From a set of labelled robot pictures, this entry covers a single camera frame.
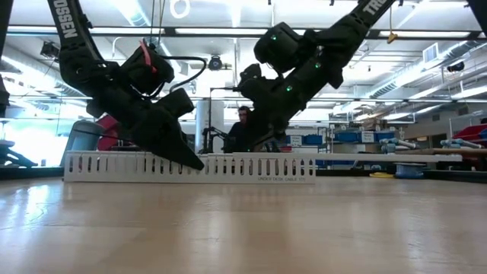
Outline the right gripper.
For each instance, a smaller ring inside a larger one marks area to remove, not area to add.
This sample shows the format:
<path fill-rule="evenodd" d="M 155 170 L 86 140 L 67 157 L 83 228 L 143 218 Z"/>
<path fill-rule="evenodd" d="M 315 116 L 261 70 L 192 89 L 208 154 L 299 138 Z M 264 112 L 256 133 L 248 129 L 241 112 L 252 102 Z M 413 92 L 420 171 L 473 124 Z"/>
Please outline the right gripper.
<path fill-rule="evenodd" d="M 305 101 L 282 81 L 249 78 L 238 85 L 241 94 L 253 102 L 253 111 L 248 116 L 246 147 L 256 151 L 272 140 L 286 137 L 289 120 L 305 109 Z"/>

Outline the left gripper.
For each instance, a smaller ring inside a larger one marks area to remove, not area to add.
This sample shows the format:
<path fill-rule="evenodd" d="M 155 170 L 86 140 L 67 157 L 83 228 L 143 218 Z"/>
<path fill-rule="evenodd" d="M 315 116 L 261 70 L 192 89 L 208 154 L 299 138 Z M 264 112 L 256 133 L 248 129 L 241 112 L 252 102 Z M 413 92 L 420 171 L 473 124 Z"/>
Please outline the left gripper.
<path fill-rule="evenodd" d="M 204 168 L 187 145 L 186 134 L 178 122 L 183 114 L 194 110 L 183 88 L 152 102 L 121 88 L 108 87 L 100 92 L 100 108 L 121 123 L 138 147 L 196 170 Z"/>

